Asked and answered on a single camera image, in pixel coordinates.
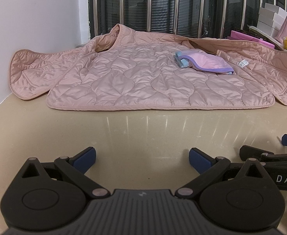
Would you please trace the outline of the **pink blue purple garment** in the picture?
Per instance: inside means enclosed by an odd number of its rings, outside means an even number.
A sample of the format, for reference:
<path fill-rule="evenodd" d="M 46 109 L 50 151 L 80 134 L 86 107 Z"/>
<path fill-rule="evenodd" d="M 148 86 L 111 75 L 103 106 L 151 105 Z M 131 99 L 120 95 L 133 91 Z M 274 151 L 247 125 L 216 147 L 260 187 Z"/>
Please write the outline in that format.
<path fill-rule="evenodd" d="M 208 54 L 201 49 L 188 49 L 175 53 L 180 68 L 193 68 L 202 72 L 232 75 L 233 68 L 223 58 Z"/>

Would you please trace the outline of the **steel window railing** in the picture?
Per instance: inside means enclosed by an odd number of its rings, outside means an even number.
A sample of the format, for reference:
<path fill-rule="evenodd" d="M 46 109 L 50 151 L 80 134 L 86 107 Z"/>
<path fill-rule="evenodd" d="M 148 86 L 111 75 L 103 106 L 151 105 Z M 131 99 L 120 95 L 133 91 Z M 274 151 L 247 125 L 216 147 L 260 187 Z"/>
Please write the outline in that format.
<path fill-rule="evenodd" d="M 89 35 L 124 24 L 137 31 L 225 38 L 256 26 L 266 4 L 287 11 L 287 0 L 88 0 Z"/>

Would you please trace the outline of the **stack of white boxes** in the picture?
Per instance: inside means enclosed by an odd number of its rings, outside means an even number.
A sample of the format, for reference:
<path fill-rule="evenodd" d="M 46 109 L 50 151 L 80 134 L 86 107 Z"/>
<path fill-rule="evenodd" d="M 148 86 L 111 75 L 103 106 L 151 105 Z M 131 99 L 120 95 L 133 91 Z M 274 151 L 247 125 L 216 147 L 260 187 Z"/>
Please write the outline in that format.
<path fill-rule="evenodd" d="M 275 37 L 282 27 L 287 17 L 287 11 L 283 8 L 265 3 L 264 7 L 259 9 L 257 28 L 265 34 Z"/>

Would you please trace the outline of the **magenta flat box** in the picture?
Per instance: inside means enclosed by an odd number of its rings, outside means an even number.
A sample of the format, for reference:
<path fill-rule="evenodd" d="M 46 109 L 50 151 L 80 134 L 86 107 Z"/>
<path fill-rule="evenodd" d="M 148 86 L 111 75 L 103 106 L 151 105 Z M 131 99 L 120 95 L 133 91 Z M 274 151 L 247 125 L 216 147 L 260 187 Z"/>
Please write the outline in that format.
<path fill-rule="evenodd" d="M 272 43 L 269 43 L 263 39 L 260 39 L 260 38 L 257 38 L 257 37 L 253 37 L 249 34 L 245 34 L 245 33 L 241 33 L 241 32 L 238 32 L 238 31 L 231 31 L 230 32 L 230 36 L 227 37 L 227 39 L 230 39 L 230 40 L 246 40 L 246 41 L 253 41 L 253 42 L 256 42 L 256 43 L 260 43 L 268 48 L 271 48 L 271 49 L 275 49 L 275 45 L 272 44 Z"/>

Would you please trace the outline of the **pink quilted jacket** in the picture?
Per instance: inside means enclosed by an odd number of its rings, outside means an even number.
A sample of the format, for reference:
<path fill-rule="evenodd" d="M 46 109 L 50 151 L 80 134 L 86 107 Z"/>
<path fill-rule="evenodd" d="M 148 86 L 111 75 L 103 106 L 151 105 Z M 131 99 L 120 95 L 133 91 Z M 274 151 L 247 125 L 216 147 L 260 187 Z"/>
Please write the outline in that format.
<path fill-rule="evenodd" d="M 178 51 L 223 58 L 234 74 L 180 68 Z M 18 98 L 47 95 L 59 110 L 258 109 L 287 106 L 287 52 L 244 40 L 194 39 L 117 24 L 82 47 L 14 53 L 9 86 Z"/>

